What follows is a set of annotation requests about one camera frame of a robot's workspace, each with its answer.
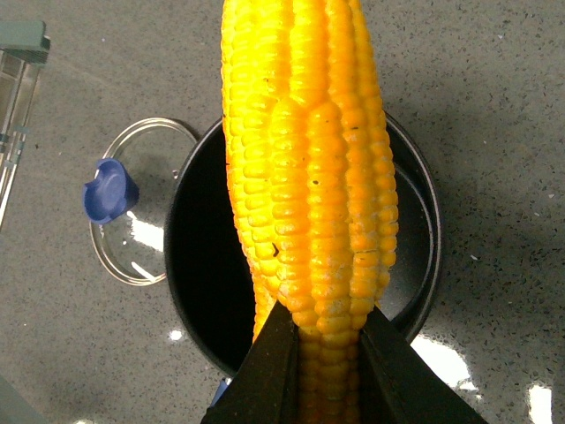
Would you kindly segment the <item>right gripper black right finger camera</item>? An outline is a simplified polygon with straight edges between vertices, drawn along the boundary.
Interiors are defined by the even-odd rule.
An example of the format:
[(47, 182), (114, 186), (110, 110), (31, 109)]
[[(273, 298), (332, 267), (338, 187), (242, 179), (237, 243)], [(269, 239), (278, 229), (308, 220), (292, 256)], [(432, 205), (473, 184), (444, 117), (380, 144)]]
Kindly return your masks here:
[(375, 308), (359, 337), (362, 423), (484, 423)]

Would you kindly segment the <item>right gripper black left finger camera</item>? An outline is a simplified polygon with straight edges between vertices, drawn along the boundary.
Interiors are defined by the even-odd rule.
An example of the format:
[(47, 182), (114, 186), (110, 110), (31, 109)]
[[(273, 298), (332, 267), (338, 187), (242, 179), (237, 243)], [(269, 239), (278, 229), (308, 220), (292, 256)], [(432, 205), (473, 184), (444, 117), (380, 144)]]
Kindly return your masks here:
[(298, 395), (298, 327), (277, 303), (235, 377), (203, 423), (293, 423)]

